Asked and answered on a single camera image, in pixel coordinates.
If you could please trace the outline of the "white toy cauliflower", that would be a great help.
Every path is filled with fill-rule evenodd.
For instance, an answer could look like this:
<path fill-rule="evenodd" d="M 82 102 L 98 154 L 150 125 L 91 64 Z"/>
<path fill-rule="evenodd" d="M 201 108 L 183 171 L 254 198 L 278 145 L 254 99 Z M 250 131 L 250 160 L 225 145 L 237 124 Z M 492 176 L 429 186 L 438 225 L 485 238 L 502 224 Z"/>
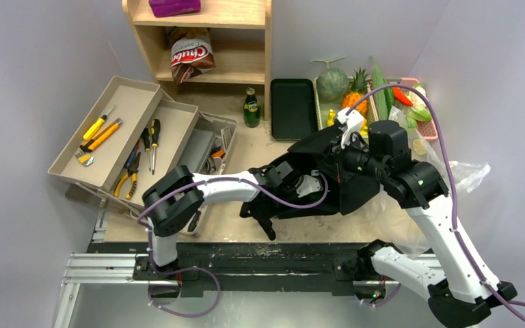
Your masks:
<path fill-rule="evenodd" d="M 413 91 L 407 92 L 407 97 L 411 100 L 412 106 L 409 109 L 409 117 L 415 119 L 419 122 L 429 122 L 432 120 L 432 115 L 426 105 L 419 95 Z"/>

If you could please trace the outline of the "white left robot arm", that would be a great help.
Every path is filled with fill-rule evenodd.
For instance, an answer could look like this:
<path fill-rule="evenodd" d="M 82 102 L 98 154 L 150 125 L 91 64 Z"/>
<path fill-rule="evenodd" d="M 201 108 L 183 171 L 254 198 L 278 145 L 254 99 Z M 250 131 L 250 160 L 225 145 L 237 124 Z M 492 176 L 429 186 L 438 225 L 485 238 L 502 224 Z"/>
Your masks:
<path fill-rule="evenodd" d="M 144 210 L 137 220 L 147 229 L 150 271 L 159 279 L 175 274 L 178 233 L 203 206 L 249 203 L 261 195 L 272 204 L 306 210 L 319 206 L 328 189 L 327 178 L 317 170 L 300 174 L 265 165 L 237 174 L 204 175 L 184 165 L 175 167 L 142 195 Z"/>

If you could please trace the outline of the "green netted toy melon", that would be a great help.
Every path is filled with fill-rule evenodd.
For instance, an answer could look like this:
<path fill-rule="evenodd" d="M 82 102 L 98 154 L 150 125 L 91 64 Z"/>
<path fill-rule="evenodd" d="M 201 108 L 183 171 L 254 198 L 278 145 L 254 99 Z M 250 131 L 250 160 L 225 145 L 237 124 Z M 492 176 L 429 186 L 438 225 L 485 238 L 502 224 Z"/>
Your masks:
<path fill-rule="evenodd" d="M 349 78 L 341 68 L 331 67 L 331 63 L 344 59 L 345 56 L 333 59 L 313 59 L 311 62 L 325 64 L 325 70 L 316 79 L 317 94 L 323 102 L 332 102 L 344 96 L 349 86 Z"/>

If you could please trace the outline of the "orange toy carrot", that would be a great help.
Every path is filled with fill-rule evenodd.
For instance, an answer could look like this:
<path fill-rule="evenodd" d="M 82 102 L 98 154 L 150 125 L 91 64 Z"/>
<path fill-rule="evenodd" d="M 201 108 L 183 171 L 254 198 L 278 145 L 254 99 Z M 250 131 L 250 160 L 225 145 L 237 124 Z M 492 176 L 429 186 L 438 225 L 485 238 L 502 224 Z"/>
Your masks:
<path fill-rule="evenodd" d="M 411 99 L 408 96 L 406 96 L 399 87 L 392 87 L 392 92 L 395 100 L 401 103 L 402 105 L 405 105 L 407 107 L 412 107 L 414 105 Z"/>

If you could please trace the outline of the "green perrier glass bottle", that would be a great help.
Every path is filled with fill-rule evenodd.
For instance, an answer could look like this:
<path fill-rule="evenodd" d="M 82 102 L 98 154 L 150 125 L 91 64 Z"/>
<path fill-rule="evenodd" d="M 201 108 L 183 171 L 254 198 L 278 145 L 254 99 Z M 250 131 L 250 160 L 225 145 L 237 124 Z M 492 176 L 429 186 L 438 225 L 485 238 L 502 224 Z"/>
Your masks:
<path fill-rule="evenodd" d="M 243 104 L 243 119 L 245 125 L 250 128 L 260 124 L 260 105 L 256 97 L 256 91 L 252 87 L 246 89 L 245 102 Z"/>

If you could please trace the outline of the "red chips snack bag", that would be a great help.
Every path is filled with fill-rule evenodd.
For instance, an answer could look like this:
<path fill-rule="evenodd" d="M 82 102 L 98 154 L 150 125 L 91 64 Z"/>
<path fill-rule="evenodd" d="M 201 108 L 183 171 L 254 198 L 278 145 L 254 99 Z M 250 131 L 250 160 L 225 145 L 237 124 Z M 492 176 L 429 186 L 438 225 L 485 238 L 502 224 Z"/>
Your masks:
<path fill-rule="evenodd" d="M 169 38 L 170 66 L 175 84 L 180 85 L 217 67 L 210 31 L 206 27 L 175 27 Z"/>

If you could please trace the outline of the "beige plastic toolbox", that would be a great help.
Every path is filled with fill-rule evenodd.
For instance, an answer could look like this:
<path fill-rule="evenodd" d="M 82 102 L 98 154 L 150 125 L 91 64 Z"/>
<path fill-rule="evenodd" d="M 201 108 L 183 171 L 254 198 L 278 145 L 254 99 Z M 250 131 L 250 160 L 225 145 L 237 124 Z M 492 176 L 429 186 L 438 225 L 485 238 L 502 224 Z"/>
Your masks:
<path fill-rule="evenodd" d="M 78 160 L 78 155 L 85 151 L 83 135 L 104 114 L 109 118 L 102 129 L 110 135 L 90 153 L 93 163 L 85 166 Z M 141 135 L 153 119 L 160 120 L 162 130 L 157 167 L 150 172 L 149 155 L 142 148 Z M 172 100 L 156 83 L 114 76 L 48 173 L 104 199 L 109 206 L 116 205 L 118 210 L 140 213 L 144 207 L 142 193 L 177 166 L 194 132 L 211 131 L 232 148 L 236 127 L 236 120 Z M 130 195 L 131 184 L 127 182 L 116 195 L 115 188 L 126 173 L 126 161 L 133 150 L 137 150 L 140 157 L 136 191 Z"/>

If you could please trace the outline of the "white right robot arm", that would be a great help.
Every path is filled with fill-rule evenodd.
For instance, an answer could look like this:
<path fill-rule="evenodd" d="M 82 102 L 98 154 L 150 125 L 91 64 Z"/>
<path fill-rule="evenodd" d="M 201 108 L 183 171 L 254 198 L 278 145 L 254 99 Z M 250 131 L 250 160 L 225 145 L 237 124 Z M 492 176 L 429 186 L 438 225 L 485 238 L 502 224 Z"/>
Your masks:
<path fill-rule="evenodd" d="M 440 269 L 431 269 L 375 241 L 356 260 L 361 276 L 395 279 L 421 296 L 445 327 L 476 325 L 492 308 L 516 298 L 515 286 L 498 279 L 474 248 L 453 213 L 450 188 L 440 172 L 413 159 L 404 128 L 394 121 L 375 122 L 362 148 L 355 145 L 360 137 L 355 128 L 342 123 L 334 128 L 338 171 L 382 186 L 420 228 L 440 263 Z"/>

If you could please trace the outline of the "black fabric tote bag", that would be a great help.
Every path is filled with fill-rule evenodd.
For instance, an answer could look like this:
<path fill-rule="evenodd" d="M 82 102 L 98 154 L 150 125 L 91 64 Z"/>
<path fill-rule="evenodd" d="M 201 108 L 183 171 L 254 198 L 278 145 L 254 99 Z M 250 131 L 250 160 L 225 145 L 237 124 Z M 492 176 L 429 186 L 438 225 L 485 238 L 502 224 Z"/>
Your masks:
<path fill-rule="evenodd" d="M 253 200 L 243 203 L 240 217 L 255 219 L 273 241 L 276 238 L 271 222 L 273 218 L 348 215 L 374 198 L 381 188 L 375 179 L 355 176 L 348 181 L 335 181 L 330 177 L 330 140 L 341 135 L 342 132 L 335 126 L 324 128 L 295 142 L 284 154 L 269 164 L 250 168 L 249 173 L 253 174 L 258 184 L 270 194 L 260 192 Z M 269 165 L 283 161 L 318 173 L 324 183 L 322 197 L 315 202 L 288 202 L 273 194 L 272 190 L 265 186 L 262 172 Z"/>

